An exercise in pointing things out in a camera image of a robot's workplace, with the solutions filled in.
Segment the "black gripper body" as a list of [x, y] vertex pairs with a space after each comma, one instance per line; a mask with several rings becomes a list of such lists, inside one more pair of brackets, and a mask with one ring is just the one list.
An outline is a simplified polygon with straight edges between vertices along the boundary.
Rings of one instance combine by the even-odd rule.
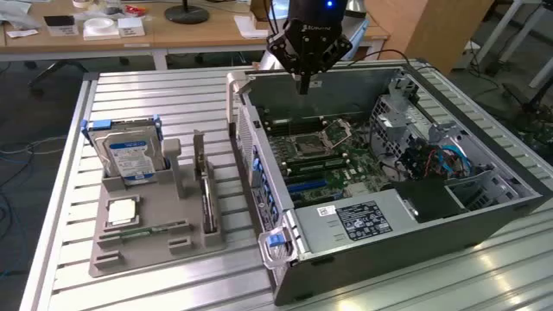
[[313, 38], [342, 34], [345, 1], [290, 1], [283, 35], [299, 57], [305, 71], [305, 44]]

